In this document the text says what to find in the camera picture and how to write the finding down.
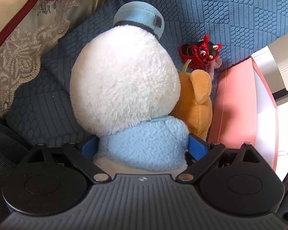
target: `blue bracket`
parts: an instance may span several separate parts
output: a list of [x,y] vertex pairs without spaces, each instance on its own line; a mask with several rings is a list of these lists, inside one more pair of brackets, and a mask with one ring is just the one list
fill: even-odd
[[193,133],[189,134],[188,151],[196,161],[206,155],[209,150],[211,150],[210,144],[206,143]]
[[82,155],[92,161],[98,151],[98,144],[99,137],[91,135],[77,144],[77,149],[82,153]]

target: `black fabric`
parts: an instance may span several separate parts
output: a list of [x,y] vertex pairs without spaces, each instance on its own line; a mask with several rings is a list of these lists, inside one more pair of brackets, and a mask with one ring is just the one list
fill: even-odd
[[0,223],[10,214],[2,197],[2,184],[28,153],[28,149],[19,143],[22,141],[12,130],[0,123]]

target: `red lion figurine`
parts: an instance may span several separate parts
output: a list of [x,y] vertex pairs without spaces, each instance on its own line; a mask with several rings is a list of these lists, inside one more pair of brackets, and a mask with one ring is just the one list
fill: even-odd
[[209,35],[206,34],[203,40],[196,42],[194,45],[187,43],[180,45],[178,51],[184,63],[191,60],[188,67],[192,69],[207,69],[211,61],[218,58],[218,50],[221,47],[221,44],[213,44],[209,40]]

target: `white plush toy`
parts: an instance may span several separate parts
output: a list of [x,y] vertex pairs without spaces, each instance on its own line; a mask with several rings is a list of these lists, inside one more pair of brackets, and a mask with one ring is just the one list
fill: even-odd
[[70,97],[79,124],[97,135],[94,163],[117,173],[186,169],[188,129],[168,116],[180,96],[178,72],[158,39],[160,12],[143,2],[122,6],[114,27],[88,43],[72,68]]

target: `orange teddy bear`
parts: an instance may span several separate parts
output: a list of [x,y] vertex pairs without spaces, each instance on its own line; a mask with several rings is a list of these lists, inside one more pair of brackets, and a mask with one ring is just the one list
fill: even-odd
[[189,132],[205,140],[212,121],[212,81],[203,70],[179,73],[181,91],[171,116],[182,120]]

